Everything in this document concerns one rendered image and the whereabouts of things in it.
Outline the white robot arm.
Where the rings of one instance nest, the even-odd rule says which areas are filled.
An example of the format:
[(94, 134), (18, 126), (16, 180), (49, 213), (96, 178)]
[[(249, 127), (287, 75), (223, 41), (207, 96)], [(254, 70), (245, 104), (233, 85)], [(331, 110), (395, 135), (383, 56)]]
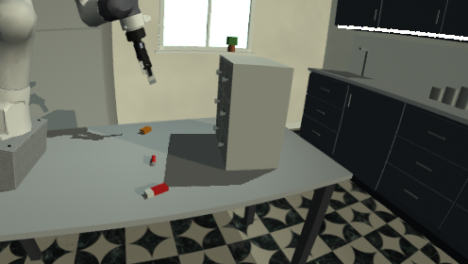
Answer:
[[(129, 32), (151, 21), (150, 16), (142, 15), (138, 0), (75, 2), (87, 26), (119, 20), (123, 31)], [(29, 78), (37, 18), (32, 0), (0, 0), (0, 140), (21, 136), (32, 128)]]

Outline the small grey chest of drawers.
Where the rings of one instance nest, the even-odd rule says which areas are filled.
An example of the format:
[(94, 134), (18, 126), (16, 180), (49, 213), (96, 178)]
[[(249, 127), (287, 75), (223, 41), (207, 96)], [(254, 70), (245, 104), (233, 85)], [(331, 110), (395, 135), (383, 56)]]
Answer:
[[(233, 65), (230, 101), (225, 94), (226, 171), (278, 169), (294, 68), (262, 57), (220, 56)], [(260, 66), (269, 64), (274, 66)]]

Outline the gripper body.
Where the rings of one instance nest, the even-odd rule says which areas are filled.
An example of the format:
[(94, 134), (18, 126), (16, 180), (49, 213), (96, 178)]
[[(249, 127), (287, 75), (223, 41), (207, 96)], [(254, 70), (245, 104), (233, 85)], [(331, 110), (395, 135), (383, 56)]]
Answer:
[(129, 31), (125, 33), (127, 41), (134, 41), (134, 43), (137, 45), (137, 43), (142, 42), (142, 38), (146, 36), (144, 28), (140, 28), (134, 31)]

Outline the grey drawer front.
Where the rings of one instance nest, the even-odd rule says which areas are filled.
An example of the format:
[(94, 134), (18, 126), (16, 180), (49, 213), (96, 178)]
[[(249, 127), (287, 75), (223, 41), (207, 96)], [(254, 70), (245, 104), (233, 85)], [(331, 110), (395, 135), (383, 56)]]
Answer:
[(222, 123), (224, 125), (226, 134), (228, 135), (228, 122), (229, 122), (229, 109), (230, 104), (224, 94), (223, 97), (223, 110), (220, 110), (220, 116), (222, 116)]
[(218, 147), (220, 147), (220, 149), (221, 149), (223, 160), (224, 160), (224, 163), (226, 165), (227, 136), (226, 136), (226, 132), (224, 130), (223, 125), (222, 125), (222, 128), (221, 128), (221, 141), (218, 141)]
[(219, 117), (218, 111), (217, 111), (216, 125), (213, 126), (213, 130), (216, 130), (217, 139), (218, 139), (218, 141), (220, 141), (220, 138), (221, 138), (221, 119)]
[(228, 63), (229, 62), (226, 61), (225, 76), (222, 76), (222, 83), (224, 83), (224, 92), (230, 101), (233, 66)]
[(217, 104), (217, 109), (220, 114), (220, 110), (222, 110), (222, 106), (223, 106), (223, 91), (221, 90), (219, 85), (218, 85), (218, 99), (215, 99), (215, 104)]
[(221, 78), (222, 78), (222, 76), (225, 76), (225, 63), (226, 63), (226, 61), (221, 59), (220, 69), (216, 70), (217, 71), (216, 74), (219, 75), (219, 83), (220, 83), (222, 89), (224, 89), (224, 83), (221, 82)]

